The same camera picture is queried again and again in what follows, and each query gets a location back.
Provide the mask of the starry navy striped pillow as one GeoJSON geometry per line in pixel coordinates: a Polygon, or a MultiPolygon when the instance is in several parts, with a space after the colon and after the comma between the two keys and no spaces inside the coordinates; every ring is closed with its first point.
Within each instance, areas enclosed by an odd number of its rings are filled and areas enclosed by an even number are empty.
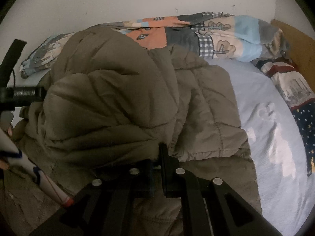
{"type": "Polygon", "coordinates": [[[314,91],[298,70],[285,59],[255,60],[254,65],[270,80],[288,105],[302,137],[307,176],[314,173],[314,91]]]}

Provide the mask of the olive green puffer jacket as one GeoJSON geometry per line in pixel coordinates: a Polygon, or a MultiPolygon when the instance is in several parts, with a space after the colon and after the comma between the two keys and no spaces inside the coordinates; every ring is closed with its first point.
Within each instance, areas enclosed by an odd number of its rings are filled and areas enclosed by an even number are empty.
{"type": "Polygon", "coordinates": [[[108,171],[150,160],[159,144],[197,177],[222,178],[261,211],[255,165],[229,74],[217,65],[165,75],[112,70],[44,77],[12,140],[70,196],[108,171]]]}

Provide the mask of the wooden headboard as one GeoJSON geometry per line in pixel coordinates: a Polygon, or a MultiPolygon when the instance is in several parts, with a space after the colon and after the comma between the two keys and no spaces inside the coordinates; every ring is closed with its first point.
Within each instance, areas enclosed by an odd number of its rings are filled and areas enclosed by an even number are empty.
{"type": "Polygon", "coordinates": [[[283,31],[284,37],[290,44],[289,57],[314,91],[314,40],[298,29],[279,20],[273,19],[271,25],[279,27],[283,31]]]}

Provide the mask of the light blue bed sheet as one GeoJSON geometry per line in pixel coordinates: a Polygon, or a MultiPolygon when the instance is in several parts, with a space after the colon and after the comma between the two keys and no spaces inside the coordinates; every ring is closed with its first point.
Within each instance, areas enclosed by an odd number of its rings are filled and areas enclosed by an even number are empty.
{"type": "Polygon", "coordinates": [[[261,211],[281,234],[295,235],[314,205],[314,178],[298,126],[272,81],[250,63],[206,60],[229,74],[255,165],[261,211]]]}

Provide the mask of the white sleeve with red cuff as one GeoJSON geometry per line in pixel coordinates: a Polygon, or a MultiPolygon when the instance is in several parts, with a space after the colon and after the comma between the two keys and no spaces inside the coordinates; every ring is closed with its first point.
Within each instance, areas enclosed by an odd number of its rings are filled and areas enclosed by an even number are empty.
{"type": "Polygon", "coordinates": [[[60,189],[42,169],[34,164],[1,129],[1,160],[8,167],[17,167],[24,170],[35,184],[53,201],[63,207],[69,207],[74,203],[73,199],[60,189]]]}

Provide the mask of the patchwork patterned duvet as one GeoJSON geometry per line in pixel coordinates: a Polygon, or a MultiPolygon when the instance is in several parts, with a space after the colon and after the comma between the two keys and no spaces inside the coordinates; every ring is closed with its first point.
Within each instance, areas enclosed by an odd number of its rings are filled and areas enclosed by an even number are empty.
{"type": "Polygon", "coordinates": [[[201,12],[109,22],[45,40],[20,66],[22,78],[49,69],[55,83],[75,74],[112,70],[165,75],[203,66],[207,59],[255,62],[286,54],[283,31],[250,16],[201,12]]]}

